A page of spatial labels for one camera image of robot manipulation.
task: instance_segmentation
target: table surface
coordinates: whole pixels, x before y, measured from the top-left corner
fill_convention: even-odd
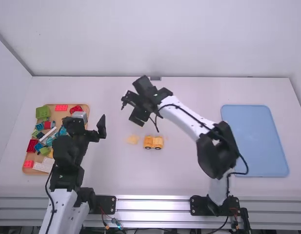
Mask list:
[[[176,198],[176,195],[207,194],[210,178],[197,163],[195,143],[173,123],[158,119],[165,139],[162,150],[142,148],[144,136],[156,134],[155,127],[151,122],[143,128],[130,122],[132,107],[120,110],[120,99],[126,90],[134,91],[132,82],[136,78],[33,78],[0,161],[0,197],[45,197],[46,176],[25,175],[21,167],[36,121],[35,108],[47,103],[88,104],[88,129],[95,129],[101,115],[106,114],[107,139],[90,143],[82,162],[83,187],[93,187],[96,194],[109,195],[173,195]],[[168,88],[182,103],[215,122],[221,121],[220,109],[225,104],[268,106],[286,155],[289,176],[233,176],[231,192],[247,201],[269,198],[301,201],[301,107],[288,78],[163,77],[153,84]],[[140,137],[137,145],[126,143],[131,134]]]

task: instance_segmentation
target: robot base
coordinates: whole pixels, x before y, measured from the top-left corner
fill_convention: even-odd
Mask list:
[[[90,214],[101,214],[101,210],[103,210],[106,215],[114,215],[116,202],[115,196],[96,195],[96,207],[90,211]]]
[[[192,196],[190,198],[190,214],[192,216],[240,216],[239,199],[229,196],[220,207],[214,205],[207,196]]]

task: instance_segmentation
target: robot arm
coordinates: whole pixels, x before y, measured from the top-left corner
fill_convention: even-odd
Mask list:
[[[97,205],[94,190],[81,188],[84,169],[80,165],[89,142],[106,138],[105,115],[97,123],[98,131],[86,130],[80,117],[65,117],[62,124],[69,136],[58,136],[53,141],[50,199],[40,234],[78,234],[90,209]]]
[[[201,117],[182,104],[168,89],[158,90],[146,76],[134,81],[133,86],[137,94],[127,91],[121,99],[122,108],[126,104],[134,107],[129,120],[143,126],[150,114],[155,113],[186,132],[196,142],[198,164],[213,179],[208,197],[216,206],[221,206],[227,198],[226,176],[239,157],[229,125],[224,121],[217,124]]]

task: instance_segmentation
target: toy car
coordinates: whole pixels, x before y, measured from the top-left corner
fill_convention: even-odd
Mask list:
[[[145,136],[144,148],[160,150],[163,148],[163,138],[161,136]]]

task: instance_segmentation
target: red lego brick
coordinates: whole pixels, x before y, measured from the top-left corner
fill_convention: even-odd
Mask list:
[[[44,122],[44,129],[51,129],[51,121]]]
[[[34,161],[33,160],[26,160],[23,164],[24,168],[33,168]]]
[[[34,146],[39,142],[39,140],[36,140],[36,139],[31,139],[29,141],[29,145],[28,145],[28,148],[27,148],[27,152],[28,153],[35,153],[36,150],[34,149]]]
[[[56,105],[55,106],[55,111],[67,111],[68,110],[68,105]]]
[[[70,109],[70,114],[73,114],[75,111],[83,111],[82,107],[80,107],[79,105],[72,107]]]

